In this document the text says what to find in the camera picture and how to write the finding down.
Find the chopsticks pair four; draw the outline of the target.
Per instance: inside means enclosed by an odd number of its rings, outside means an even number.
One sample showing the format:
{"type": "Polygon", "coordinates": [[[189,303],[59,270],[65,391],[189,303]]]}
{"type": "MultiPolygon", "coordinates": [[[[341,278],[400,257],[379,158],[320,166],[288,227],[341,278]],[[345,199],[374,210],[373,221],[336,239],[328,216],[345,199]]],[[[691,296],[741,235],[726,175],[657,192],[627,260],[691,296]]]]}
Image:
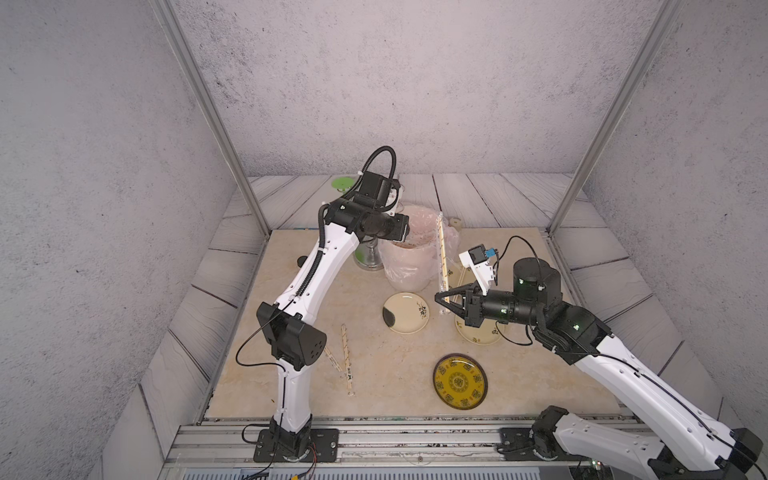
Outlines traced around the chopsticks pair four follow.
{"type": "Polygon", "coordinates": [[[438,292],[444,293],[449,289],[449,272],[445,248],[444,216],[440,211],[436,221],[436,240],[439,254],[438,292]]]}

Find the chopsticks pair two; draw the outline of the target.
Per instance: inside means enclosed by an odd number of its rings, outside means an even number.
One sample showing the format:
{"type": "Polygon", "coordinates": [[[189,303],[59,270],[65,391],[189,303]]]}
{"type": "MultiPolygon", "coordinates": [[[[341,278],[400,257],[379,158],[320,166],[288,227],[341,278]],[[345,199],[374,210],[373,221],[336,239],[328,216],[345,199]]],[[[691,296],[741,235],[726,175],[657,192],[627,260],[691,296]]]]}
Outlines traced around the chopsticks pair two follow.
{"type": "Polygon", "coordinates": [[[341,325],[341,339],[342,339],[342,349],[344,353],[344,368],[345,368],[345,375],[346,375],[346,382],[347,382],[347,394],[350,397],[355,396],[355,390],[354,390],[354,377],[352,372],[352,362],[351,362],[351,354],[349,349],[349,339],[348,339],[348,329],[346,324],[341,325]]]}

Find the chopsticks pair one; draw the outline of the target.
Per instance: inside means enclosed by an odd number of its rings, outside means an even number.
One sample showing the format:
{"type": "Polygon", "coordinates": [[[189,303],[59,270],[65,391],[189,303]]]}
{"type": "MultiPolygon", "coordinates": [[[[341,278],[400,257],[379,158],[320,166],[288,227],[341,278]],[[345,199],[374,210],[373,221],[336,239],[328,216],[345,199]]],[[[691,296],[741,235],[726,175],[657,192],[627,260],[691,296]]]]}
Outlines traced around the chopsticks pair one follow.
{"type": "Polygon", "coordinates": [[[324,355],[331,363],[332,367],[341,375],[342,378],[346,377],[346,369],[341,365],[341,363],[336,359],[332,351],[328,346],[324,348],[324,355]]]}

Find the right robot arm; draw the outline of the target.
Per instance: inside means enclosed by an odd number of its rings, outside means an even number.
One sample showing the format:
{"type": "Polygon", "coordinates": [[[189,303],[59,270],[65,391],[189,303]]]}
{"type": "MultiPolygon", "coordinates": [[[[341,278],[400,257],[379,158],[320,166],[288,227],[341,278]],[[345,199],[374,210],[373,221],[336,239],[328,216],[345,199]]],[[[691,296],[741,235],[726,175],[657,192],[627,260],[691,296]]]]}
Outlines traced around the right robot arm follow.
{"type": "Polygon", "coordinates": [[[529,433],[538,458],[587,457],[644,479],[744,479],[761,469],[763,442],[755,433],[696,407],[597,316],[564,301],[558,270],[536,254],[521,258],[513,266],[513,288],[505,291],[497,279],[502,258],[484,245],[461,253],[474,282],[437,292],[436,302],[470,327],[484,321],[528,327],[534,341],[600,383],[652,431],[633,435],[549,406],[529,433]]]}

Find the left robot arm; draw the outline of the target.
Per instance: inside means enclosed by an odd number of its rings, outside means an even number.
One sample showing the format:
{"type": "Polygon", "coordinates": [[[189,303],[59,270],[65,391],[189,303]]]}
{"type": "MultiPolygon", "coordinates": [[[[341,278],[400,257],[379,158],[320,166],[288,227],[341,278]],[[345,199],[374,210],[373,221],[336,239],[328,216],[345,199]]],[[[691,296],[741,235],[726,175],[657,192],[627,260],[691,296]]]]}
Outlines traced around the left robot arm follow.
{"type": "Polygon", "coordinates": [[[370,169],[383,153],[396,154],[390,146],[377,148],[353,186],[319,207],[313,250],[284,292],[257,309],[255,332],[266,339],[278,374],[277,410],[255,443],[254,453],[265,454],[268,463],[299,460],[312,451],[311,373],[327,342],[314,323],[342,266],[366,238],[403,241],[409,233],[407,216],[397,210],[397,164],[390,164],[387,175],[370,169]]]}

